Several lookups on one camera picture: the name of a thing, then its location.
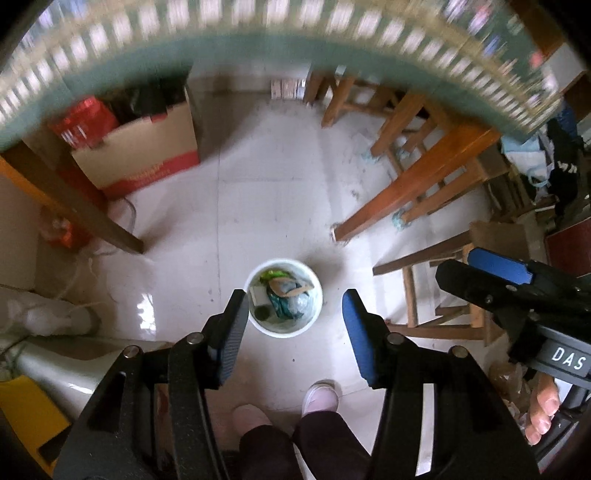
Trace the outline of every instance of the wooden stool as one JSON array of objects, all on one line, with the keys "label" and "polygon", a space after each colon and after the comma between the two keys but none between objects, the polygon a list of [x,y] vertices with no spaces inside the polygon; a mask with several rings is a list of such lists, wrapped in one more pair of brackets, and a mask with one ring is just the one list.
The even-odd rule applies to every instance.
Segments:
[{"label": "wooden stool", "polygon": [[[390,145],[423,107],[431,120],[425,122],[415,134],[410,135],[408,145],[405,144],[404,147],[410,150],[415,145],[420,145],[433,128],[433,124],[443,128],[446,134],[433,147],[425,150],[408,169],[402,171],[402,167],[399,167],[401,171],[396,180],[352,217],[338,225],[334,231],[337,242],[353,238],[387,215],[400,210],[408,202],[419,205],[424,200],[421,196],[436,184],[440,186],[441,193],[438,192],[438,195],[429,201],[424,213],[437,210],[464,192],[464,188],[473,188],[482,181],[482,172],[479,172],[476,166],[471,166],[469,174],[462,180],[451,182],[449,186],[443,183],[448,175],[472,162],[488,147],[494,145],[500,139],[500,133],[477,120],[449,112],[420,93],[408,92],[398,102],[378,140],[372,146],[371,154],[377,157],[387,153]],[[421,210],[415,210],[408,218],[415,217],[420,212]]]},{"label": "wooden stool", "polygon": [[[413,265],[429,262],[431,267],[436,267],[448,258],[462,258],[465,262],[469,251],[476,247],[485,248],[516,260],[528,260],[530,257],[525,229],[522,225],[473,222],[467,232],[398,260],[375,266],[374,276],[402,270],[407,302],[407,324],[389,324],[390,331],[418,338],[484,340],[485,345],[499,338],[503,331],[492,321],[491,315],[472,304],[457,307],[439,305],[435,308],[437,318],[424,323],[418,322]],[[444,325],[446,322],[468,313],[470,314],[469,325]]]},{"label": "wooden stool", "polygon": [[[384,123],[380,136],[371,149],[372,154],[376,154],[385,148],[385,153],[399,176],[403,171],[402,164],[397,153],[392,151],[391,145],[404,132],[401,127],[406,122],[412,121],[414,117],[411,118],[411,115],[414,112],[418,113],[421,108],[427,111],[429,117],[418,131],[407,136],[406,142],[400,148],[401,151],[408,154],[413,153],[415,149],[418,149],[421,155],[426,154],[427,149],[423,141],[436,128],[448,133],[454,126],[470,122],[467,117],[448,110],[419,93],[409,92],[405,95],[391,117]],[[490,147],[479,157],[469,160],[465,165],[465,170],[449,184],[446,184],[444,180],[438,181],[439,190],[431,196],[425,197],[424,194],[417,196],[413,207],[401,215],[401,220],[408,223],[420,216],[436,212],[478,185],[507,173],[508,166],[496,148]]]},{"label": "wooden stool", "polygon": [[[349,101],[351,89],[354,86],[374,90],[373,96],[366,105]],[[326,72],[310,74],[304,92],[304,102],[314,103],[324,99],[329,88],[333,92],[333,97],[322,117],[323,128],[332,126],[341,112],[361,112],[387,119],[394,112],[389,104],[395,106],[398,103],[394,90],[386,85],[367,82],[353,76],[337,77],[334,73]]]}]

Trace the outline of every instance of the metal screw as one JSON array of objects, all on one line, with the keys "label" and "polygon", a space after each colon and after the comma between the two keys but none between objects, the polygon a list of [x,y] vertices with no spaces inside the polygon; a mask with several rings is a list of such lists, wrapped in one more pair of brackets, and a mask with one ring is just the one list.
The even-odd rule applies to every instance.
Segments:
[{"label": "metal screw", "polygon": [[401,333],[392,332],[386,337],[390,345],[402,345],[404,343],[404,335]]},{"label": "metal screw", "polygon": [[189,333],[187,335],[187,343],[189,345],[198,345],[201,342],[203,342],[204,338],[205,337],[203,336],[203,334],[201,332]]},{"label": "metal screw", "polygon": [[468,350],[466,350],[466,347],[456,345],[452,347],[452,355],[458,358],[466,358],[469,353]]},{"label": "metal screw", "polygon": [[123,350],[123,356],[125,358],[133,358],[139,353],[139,347],[135,345],[126,346]]}]

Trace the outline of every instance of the wall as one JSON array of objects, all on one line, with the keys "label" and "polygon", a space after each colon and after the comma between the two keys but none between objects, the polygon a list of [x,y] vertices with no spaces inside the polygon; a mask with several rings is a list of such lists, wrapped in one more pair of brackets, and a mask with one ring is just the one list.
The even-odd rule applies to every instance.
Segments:
[{"label": "wall", "polygon": [[0,284],[30,290],[35,283],[40,206],[0,175]]},{"label": "wall", "polygon": [[187,84],[201,92],[271,92],[271,80],[305,79],[310,65],[277,65],[263,61],[242,65],[220,66],[214,72],[193,65]]},{"label": "wall", "polygon": [[548,59],[547,65],[552,69],[561,92],[585,70],[583,62],[567,43],[556,50]]}]

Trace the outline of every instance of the white bucket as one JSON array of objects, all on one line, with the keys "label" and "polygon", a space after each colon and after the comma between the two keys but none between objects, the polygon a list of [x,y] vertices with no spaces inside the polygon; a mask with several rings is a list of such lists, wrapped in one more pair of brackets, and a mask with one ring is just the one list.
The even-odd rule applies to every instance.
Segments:
[{"label": "white bucket", "polygon": [[[262,285],[259,278],[267,270],[283,270],[290,273],[294,278],[308,285],[312,285],[314,288],[308,291],[312,305],[310,311],[297,320],[282,320],[275,313],[267,320],[258,320],[254,315],[255,306],[252,302],[251,287]],[[248,309],[250,311],[248,319],[258,330],[274,338],[291,338],[304,333],[316,321],[322,309],[322,287],[320,286],[320,280],[318,280],[318,277],[312,272],[310,267],[304,265],[302,262],[289,258],[275,258],[256,267],[248,275],[244,290],[248,295]]]}]

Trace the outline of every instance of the red bag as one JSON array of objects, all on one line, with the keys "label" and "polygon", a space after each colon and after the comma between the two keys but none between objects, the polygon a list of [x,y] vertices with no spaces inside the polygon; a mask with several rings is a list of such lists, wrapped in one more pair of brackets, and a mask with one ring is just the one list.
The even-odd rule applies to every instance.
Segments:
[{"label": "red bag", "polygon": [[88,97],[70,108],[63,120],[50,124],[49,128],[78,149],[96,146],[118,126],[115,115],[104,103],[96,97]]}]

